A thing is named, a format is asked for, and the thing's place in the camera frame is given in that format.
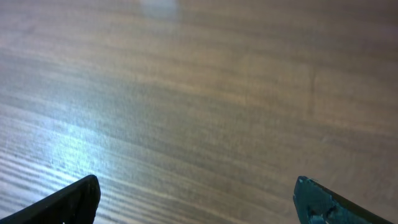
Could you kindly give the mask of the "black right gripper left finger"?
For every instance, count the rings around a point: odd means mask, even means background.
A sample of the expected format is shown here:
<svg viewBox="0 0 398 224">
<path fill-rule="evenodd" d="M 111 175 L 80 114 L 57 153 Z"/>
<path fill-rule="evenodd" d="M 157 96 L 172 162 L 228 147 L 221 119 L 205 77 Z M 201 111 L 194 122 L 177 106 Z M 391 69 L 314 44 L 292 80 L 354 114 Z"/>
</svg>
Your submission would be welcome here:
<svg viewBox="0 0 398 224">
<path fill-rule="evenodd" d="M 93 224 L 101 198 L 98 178 L 86 177 L 1 219 L 1 224 Z"/>
</svg>

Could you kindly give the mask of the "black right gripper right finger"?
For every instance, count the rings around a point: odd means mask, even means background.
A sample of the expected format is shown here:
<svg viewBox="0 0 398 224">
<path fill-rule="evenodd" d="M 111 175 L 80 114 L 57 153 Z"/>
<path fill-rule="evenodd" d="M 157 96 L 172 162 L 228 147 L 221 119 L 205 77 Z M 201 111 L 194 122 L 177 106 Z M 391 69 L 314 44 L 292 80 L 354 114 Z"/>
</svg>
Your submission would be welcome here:
<svg viewBox="0 0 398 224">
<path fill-rule="evenodd" d="M 293 201 L 301 224 L 392 224 L 306 176 L 297 178 Z"/>
</svg>

